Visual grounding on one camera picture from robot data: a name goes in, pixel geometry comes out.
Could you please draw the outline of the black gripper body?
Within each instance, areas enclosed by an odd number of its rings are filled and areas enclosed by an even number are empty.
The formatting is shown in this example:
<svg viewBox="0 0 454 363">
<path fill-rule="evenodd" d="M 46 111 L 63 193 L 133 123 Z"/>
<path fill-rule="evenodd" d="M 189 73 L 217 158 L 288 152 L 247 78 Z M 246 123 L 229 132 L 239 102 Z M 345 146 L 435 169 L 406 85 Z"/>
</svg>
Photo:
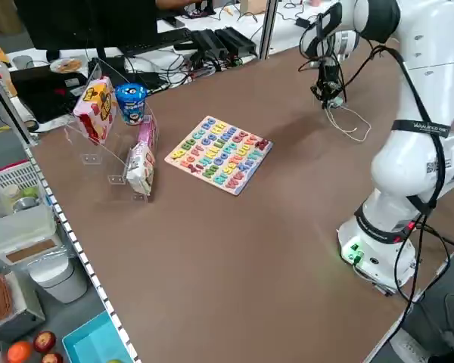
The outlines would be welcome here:
<svg viewBox="0 0 454 363">
<path fill-rule="evenodd" d="M 317 87 L 320 91 L 341 90 L 340 67 L 335 56 L 325 57 L 319 63 Z"/>
</svg>

